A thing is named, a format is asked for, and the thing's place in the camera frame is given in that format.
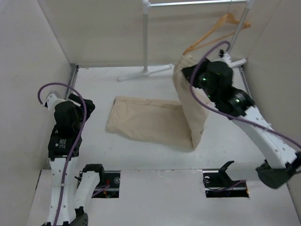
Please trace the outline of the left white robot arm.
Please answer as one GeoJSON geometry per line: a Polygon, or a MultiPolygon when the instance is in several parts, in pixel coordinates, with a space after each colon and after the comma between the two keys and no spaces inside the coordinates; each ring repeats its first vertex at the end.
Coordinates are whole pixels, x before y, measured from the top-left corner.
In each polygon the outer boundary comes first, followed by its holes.
{"type": "Polygon", "coordinates": [[[52,175],[47,226],[86,226],[87,207],[96,188],[105,184],[101,164],[87,164],[76,175],[82,126],[95,109],[91,100],[70,94],[68,100],[49,93],[45,106],[54,113],[48,157],[52,175]]]}

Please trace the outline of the wooden clothes hanger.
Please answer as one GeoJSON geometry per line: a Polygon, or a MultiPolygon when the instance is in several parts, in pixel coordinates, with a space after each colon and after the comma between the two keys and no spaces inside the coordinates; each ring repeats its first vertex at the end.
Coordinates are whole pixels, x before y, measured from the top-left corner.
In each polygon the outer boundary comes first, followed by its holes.
{"type": "Polygon", "coordinates": [[[197,49],[203,48],[205,46],[211,45],[213,43],[216,43],[218,41],[221,41],[229,36],[234,35],[235,31],[230,32],[224,36],[221,36],[219,38],[216,38],[214,40],[211,40],[205,44],[202,44],[210,35],[212,35],[215,32],[221,31],[223,26],[227,25],[238,25],[239,21],[235,18],[235,16],[232,13],[227,13],[223,16],[221,16],[218,21],[214,24],[214,26],[205,33],[201,38],[199,38],[195,43],[191,44],[189,47],[187,47],[184,52],[182,53],[183,56],[189,54],[192,51],[195,51],[197,49]]]}

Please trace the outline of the beige trousers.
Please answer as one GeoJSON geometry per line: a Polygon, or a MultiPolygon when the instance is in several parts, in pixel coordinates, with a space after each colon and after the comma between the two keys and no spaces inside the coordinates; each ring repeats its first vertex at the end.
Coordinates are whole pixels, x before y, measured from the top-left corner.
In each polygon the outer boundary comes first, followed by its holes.
{"type": "Polygon", "coordinates": [[[190,92],[182,70],[195,66],[192,56],[182,56],[172,76],[178,101],[117,96],[106,130],[135,141],[195,150],[205,129],[208,110],[190,92]]]}

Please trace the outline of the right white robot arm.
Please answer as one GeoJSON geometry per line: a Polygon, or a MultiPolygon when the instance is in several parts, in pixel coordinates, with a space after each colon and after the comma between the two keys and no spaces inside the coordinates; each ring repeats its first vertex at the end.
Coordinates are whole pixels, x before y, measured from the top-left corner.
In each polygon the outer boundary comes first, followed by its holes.
{"type": "Polygon", "coordinates": [[[301,172],[301,153],[286,142],[292,139],[278,132],[262,117],[251,97],[232,85],[233,69],[223,61],[209,61],[185,66],[180,70],[189,88],[202,89],[214,103],[213,112],[236,124],[265,157],[256,168],[259,180],[272,189],[278,189],[301,172]]]}

